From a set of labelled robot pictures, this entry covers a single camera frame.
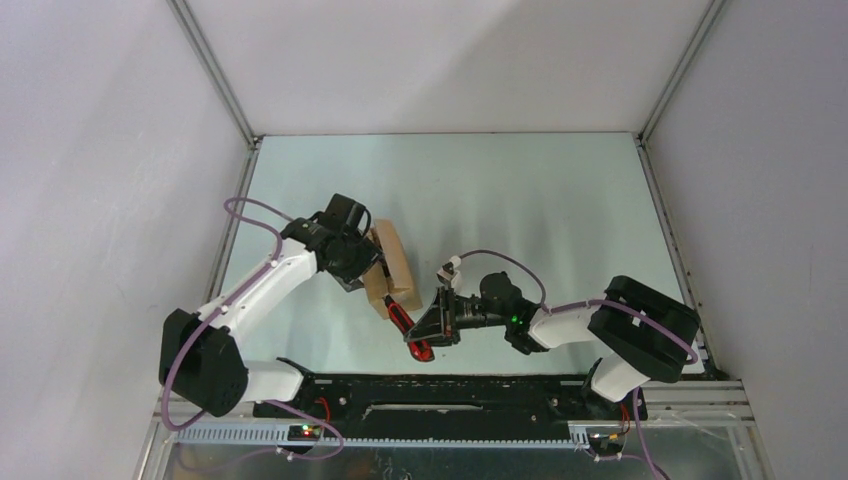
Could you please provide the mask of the red black utility knife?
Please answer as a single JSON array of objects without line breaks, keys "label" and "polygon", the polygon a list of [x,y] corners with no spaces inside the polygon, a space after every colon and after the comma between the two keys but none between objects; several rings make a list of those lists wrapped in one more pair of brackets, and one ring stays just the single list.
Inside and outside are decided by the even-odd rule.
[{"label": "red black utility knife", "polygon": [[[406,310],[394,300],[391,295],[383,297],[383,303],[386,307],[389,319],[392,324],[400,331],[403,338],[409,333],[414,326],[414,322],[407,314]],[[425,340],[420,341],[405,341],[412,358],[421,363],[428,363],[435,360],[435,355],[430,344]]]}]

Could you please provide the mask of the brown cardboard express box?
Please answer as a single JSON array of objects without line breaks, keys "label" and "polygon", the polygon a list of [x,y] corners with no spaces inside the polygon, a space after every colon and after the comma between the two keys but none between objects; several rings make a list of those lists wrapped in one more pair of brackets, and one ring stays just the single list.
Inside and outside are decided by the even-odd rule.
[{"label": "brown cardboard express box", "polygon": [[362,277],[368,303],[383,320],[389,319],[384,297],[390,295],[407,312],[423,307],[421,294],[407,259],[402,241],[390,220],[376,219],[367,238],[383,253]]}]

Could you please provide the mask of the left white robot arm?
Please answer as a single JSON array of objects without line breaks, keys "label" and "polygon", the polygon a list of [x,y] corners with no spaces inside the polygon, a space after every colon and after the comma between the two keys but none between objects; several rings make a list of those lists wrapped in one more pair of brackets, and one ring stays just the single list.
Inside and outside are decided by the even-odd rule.
[{"label": "left white robot arm", "polygon": [[288,218],[281,229],[238,213],[234,206],[239,201],[226,200],[226,212],[270,232],[272,249],[229,290],[194,310],[176,309],[165,319],[158,371],[164,420],[170,418],[172,395],[215,417],[240,403],[269,400],[292,416],[311,412],[316,390],[304,382],[301,370],[284,360],[248,361],[240,349],[300,285],[326,273],[345,290],[357,290],[383,257],[367,236],[370,211],[347,196],[334,194],[324,209]]}]

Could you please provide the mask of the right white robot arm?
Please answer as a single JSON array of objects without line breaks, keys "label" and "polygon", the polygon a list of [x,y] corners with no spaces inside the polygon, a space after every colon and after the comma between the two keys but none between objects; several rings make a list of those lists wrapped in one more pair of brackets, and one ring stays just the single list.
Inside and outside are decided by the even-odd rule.
[{"label": "right white robot arm", "polygon": [[466,329],[501,327],[505,341],[525,355],[603,343],[610,352],[590,371],[581,392],[583,408],[596,418],[610,416],[649,381],[679,381],[684,368],[699,360],[698,314],[625,275],[614,277],[600,299],[544,310],[506,273],[496,272],[482,278],[476,295],[462,296],[443,285],[417,321],[406,314],[401,318],[404,341],[423,362],[430,359],[430,348],[457,344]]}]

